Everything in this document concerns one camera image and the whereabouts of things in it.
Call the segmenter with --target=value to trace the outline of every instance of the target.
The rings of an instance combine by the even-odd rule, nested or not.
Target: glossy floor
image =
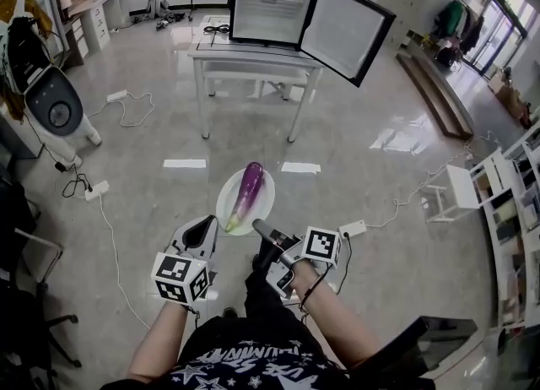
[[[208,11],[197,12],[193,24],[204,14]],[[88,113],[122,89],[153,95],[155,111],[142,126],[120,127],[122,108],[108,106],[92,118],[103,144],[76,143],[84,159],[81,171],[94,183],[111,184],[103,205],[115,230],[121,284],[146,322],[163,304],[149,277],[156,253],[177,226],[213,213],[220,188],[249,162],[264,164],[276,184],[268,221],[302,235],[307,225],[335,230],[358,219],[381,224],[393,215],[394,199],[407,200],[426,170],[436,170],[462,150],[461,143],[440,134],[408,76],[386,51],[360,89],[325,71],[293,144],[286,138],[295,102],[283,101],[270,86],[257,99],[249,82],[218,86],[209,101],[211,137],[202,140],[186,54],[191,38],[187,22],[160,32],[154,23],[139,24],[113,35],[101,53],[68,74]],[[149,108],[147,100],[127,99],[126,105],[126,122],[138,121]],[[206,167],[164,168],[170,159],[205,160]],[[321,169],[287,172],[284,162]],[[65,245],[49,279],[54,301],[47,314],[76,313],[80,320],[58,330],[84,365],[74,370],[55,357],[61,383],[99,388],[125,376],[146,331],[116,286],[111,232],[99,200],[62,198],[73,175],[55,171],[46,154],[19,168],[29,196],[42,206],[37,232]],[[343,301],[382,343],[421,314],[474,319],[479,332],[443,363],[444,370],[481,339],[492,314],[489,244],[480,220],[471,214],[453,225],[427,225],[420,196],[414,196],[396,220],[352,240]],[[243,280],[258,244],[253,233],[241,238],[219,233],[214,255],[219,296],[203,308],[205,317],[225,306],[241,310]],[[448,388],[459,388],[457,381],[448,382]]]

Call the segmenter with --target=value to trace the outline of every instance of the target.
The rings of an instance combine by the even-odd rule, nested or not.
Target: wooden step
[[[469,127],[463,114],[457,108],[456,103],[452,99],[450,93],[448,93],[444,85],[441,83],[440,78],[437,76],[431,65],[428,64],[428,60],[413,55],[413,61],[422,70],[422,72],[424,72],[429,80],[429,83],[432,85],[433,90],[443,101],[447,112],[454,119],[454,124],[456,124],[458,130],[461,132],[461,135],[466,137],[466,139],[472,137],[473,131]]]
[[[443,135],[466,140],[467,138],[462,136],[462,131],[456,124],[456,119],[449,114],[445,103],[434,90],[430,80],[418,64],[411,57],[404,56],[403,54],[397,54],[396,59],[402,65],[403,69],[405,69],[405,72],[424,98]]]

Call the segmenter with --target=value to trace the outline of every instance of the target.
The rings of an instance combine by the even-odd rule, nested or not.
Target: eggplant
[[[225,227],[225,232],[231,232],[234,228],[240,225],[247,212],[255,202],[257,194],[261,190],[261,185],[264,181],[264,170],[258,162],[251,162],[244,170],[238,198],[236,199],[233,212],[229,217],[229,222]]]

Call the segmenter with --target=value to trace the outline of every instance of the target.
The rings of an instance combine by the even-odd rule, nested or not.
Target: white plate
[[[219,226],[225,230],[230,214],[233,212],[240,184],[244,175],[244,170],[234,174],[223,186],[218,196],[216,203],[216,216],[218,216]],[[261,190],[255,198],[255,202],[251,206],[250,211],[246,214],[244,221],[234,228],[229,234],[232,236],[245,236],[253,231],[251,224],[255,219],[265,219],[270,214],[273,206],[273,200],[276,198],[276,187],[272,176],[264,171],[264,183],[261,185]]]

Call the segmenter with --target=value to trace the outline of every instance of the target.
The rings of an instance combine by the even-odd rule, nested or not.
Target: person's right arm
[[[294,279],[291,286],[302,301],[305,292],[319,274],[307,260],[297,262],[293,270]],[[354,369],[381,348],[359,317],[342,303],[324,280],[311,291],[304,308],[315,320],[332,351],[347,369]]]

